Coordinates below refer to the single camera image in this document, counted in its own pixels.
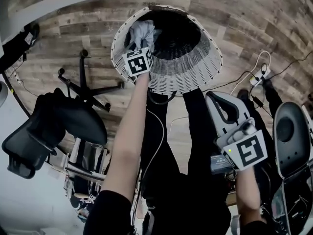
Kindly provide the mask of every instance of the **shoe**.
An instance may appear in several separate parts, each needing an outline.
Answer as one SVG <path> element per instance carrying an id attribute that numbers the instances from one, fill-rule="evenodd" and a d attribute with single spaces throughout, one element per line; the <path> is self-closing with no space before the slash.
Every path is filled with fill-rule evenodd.
<path id="1" fill-rule="evenodd" d="M 262 86 L 264 88 L 264 90 L 268 90 L 268 89 L 274 89 L 274 86 L 272 84 L 272 81 L 270 79 L 263 79 L 263 83 Z"/>
<path id="2" fill-rule="evenodd" d="M 246 89 L 241 89 L 237 94 L 237 98 L 239 98 L 241 100 L 248 100 L 249 99 L 249 91 Z"/>

